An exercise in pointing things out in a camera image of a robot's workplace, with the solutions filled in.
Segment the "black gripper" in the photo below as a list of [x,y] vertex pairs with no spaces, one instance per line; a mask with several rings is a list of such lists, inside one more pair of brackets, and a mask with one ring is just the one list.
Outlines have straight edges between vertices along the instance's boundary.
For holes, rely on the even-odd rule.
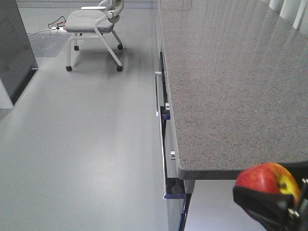
[[308,164],[281,164],[294,176],[299,188],[298,203],[291,194],[271,194],[234,186],[233,200],[267,231],[308,229]]

